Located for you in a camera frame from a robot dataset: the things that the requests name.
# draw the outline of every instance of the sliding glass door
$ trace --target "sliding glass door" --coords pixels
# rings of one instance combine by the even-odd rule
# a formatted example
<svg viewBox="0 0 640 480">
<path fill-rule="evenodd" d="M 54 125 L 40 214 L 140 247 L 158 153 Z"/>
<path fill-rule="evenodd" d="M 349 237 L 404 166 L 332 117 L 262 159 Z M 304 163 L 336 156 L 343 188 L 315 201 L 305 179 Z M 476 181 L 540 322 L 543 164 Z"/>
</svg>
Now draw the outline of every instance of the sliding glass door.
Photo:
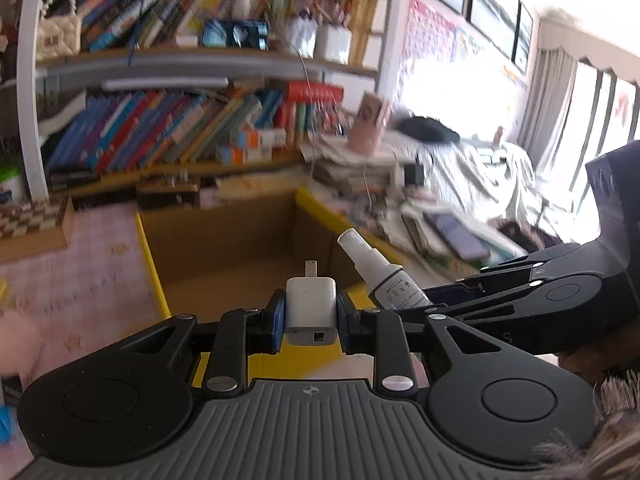
<svg viewBox="0 0 640 480">
<path fill-rule="evenodd" d="M 581 61 L 575 76 L 569 113 L 545 171 L 553 186 L 574 201 L 574 239 L 584 243 L 599 234 L 598 213 L 585 163 L 637 138 L 637 84 Z"/>
</svg>

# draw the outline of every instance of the spray bottle cap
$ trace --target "spray bottle cap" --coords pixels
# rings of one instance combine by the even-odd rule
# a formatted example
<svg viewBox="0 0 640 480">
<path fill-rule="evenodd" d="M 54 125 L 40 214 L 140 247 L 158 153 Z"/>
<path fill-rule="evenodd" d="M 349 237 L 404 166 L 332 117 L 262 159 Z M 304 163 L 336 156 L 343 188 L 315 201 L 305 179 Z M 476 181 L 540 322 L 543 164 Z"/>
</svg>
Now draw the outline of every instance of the spray bottle cap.
<svg viewBox="0 0 640 480">
<path fill-rule="evenodd" d="M 377 285 L 386 276 L 382 271 L 388 266 L 388 260 L 380 254 L 380 251 L 372 248 L 356 229 L 347 229 L 338 237 L 338 244 L 353 261 L 358 274 L 367 285 Z"/>
</svg>

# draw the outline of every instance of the hand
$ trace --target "hand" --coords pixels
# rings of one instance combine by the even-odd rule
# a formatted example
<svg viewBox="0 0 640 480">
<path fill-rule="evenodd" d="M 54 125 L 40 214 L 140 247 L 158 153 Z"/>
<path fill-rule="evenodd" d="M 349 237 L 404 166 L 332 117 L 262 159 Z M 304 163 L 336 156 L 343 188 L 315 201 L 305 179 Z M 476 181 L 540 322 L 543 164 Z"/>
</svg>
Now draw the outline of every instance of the hand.
<svg viewBox="0 0 640 480">
<path fill-rule="evenodd" d="M 559 356 L 558 364 L 589 382 L 600 382 L 603 371 L 640 356 L 640 317 L 601 339 Z"/>
</svg>

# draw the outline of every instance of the pink checkered tablecloth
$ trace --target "pink checkered tablecloth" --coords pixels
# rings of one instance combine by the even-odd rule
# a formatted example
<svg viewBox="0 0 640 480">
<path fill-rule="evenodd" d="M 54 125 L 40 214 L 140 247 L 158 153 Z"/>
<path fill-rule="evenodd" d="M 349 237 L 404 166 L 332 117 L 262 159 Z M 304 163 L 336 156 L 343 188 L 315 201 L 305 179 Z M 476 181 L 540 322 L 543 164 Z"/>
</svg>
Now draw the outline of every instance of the pink checkered tablecloth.
<svg viewBox="0 0 640 480">
<path fill-rule="evenodd" d="M 136 205 L 126 203 L 75 213 L 68 248 L 0 265 L 18 309 L 42 329 L 34 377 L 158 321 L 135 212 Z M 30 461 L 18 431 L 0 444 L 0 480 Z"/>
</svg>

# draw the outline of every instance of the gray curtain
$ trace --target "gray curtain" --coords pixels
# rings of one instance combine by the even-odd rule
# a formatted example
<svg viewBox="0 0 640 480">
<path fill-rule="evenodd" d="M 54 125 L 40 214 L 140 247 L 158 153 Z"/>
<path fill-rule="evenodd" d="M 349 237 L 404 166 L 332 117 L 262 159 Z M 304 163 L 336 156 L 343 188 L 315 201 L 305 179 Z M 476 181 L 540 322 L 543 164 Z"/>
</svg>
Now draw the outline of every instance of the gray curtain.
<svg viewBox="0 0 640 480">
<path fill-rule="evenodd" d="M 541 173 L 558 142 L 574 91 L 578 60 L 565 50 L 538 49 L 533 81 L 516 143 L 523 147 L 536 172 Z"/>
</svg>

